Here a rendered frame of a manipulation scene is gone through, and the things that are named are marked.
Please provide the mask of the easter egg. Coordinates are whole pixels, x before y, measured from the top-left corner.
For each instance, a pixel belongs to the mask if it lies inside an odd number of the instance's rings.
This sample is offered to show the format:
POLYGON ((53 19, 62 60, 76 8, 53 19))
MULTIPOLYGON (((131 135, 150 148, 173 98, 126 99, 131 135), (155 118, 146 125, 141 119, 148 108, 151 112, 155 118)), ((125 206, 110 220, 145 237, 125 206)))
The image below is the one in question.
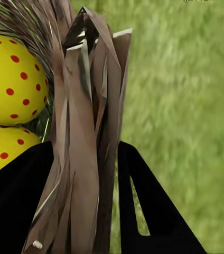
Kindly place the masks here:
POLYGON ((0 35, 0 126, 30 123, 42 114, 48 97, 48 79, 37 57, 24 43, 0 35))
POLYGON ((0 126, 0 170, 28 148, 43 143, 40 136, 28 128, 0 126))

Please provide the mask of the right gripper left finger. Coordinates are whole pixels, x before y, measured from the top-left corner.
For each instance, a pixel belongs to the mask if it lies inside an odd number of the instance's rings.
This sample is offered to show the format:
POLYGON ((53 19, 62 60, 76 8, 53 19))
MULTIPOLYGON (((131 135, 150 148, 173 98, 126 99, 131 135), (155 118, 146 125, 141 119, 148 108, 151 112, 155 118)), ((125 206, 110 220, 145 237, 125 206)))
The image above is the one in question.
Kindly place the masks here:
POLYGON ((0 254, 21 254, 53 161, 48 140, 0 170, 0 254))

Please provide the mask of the wicker basket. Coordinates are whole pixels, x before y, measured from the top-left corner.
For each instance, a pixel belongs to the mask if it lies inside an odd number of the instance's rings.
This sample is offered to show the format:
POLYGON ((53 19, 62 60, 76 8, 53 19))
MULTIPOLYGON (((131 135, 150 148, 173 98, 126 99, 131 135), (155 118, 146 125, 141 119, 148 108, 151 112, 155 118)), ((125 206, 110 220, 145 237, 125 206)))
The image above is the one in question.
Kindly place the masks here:
MULTIPOLYGON (((0 0, 0 35, 24 43, 49 84, 54 161, 21 254, 109 254, 116 149, 133 28, 69 0, 0 0)), ((40 133, 38 115, 28 124, 40 133)))

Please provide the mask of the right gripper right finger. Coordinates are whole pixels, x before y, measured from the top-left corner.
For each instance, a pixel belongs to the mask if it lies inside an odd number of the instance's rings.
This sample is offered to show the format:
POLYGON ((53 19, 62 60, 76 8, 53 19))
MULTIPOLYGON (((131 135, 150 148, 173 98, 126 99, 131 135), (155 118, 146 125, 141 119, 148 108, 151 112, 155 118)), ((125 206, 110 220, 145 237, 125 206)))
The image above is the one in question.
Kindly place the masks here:
POLYGON ((207 254, 138 150, 117 152, 122 254, 207 254), (151 236, 138 232, 130 176, 151 236))

